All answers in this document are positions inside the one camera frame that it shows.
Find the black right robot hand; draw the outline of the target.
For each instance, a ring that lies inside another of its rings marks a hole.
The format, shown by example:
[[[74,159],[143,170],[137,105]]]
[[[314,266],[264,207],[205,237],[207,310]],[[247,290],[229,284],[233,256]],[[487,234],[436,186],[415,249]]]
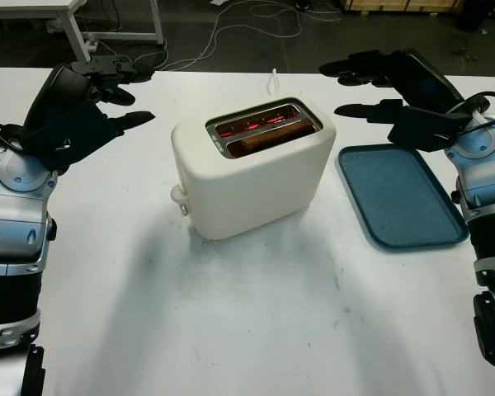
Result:
[[[347,87],[391,87],[410,106],[445,114],[464,101],[453,84],[416,50],[370,50],[324,64],[319,72]]]

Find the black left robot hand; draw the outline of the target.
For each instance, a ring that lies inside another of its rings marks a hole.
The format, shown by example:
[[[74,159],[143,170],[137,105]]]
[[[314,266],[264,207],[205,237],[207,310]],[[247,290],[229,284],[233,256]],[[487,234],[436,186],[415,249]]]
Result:
[[[39,90],[24,121],[30,130],[40,130],[86,101],[130,106],[135,98],[121,85],[144,83],[152,67],[122,55],[94,56],[56,66]]]

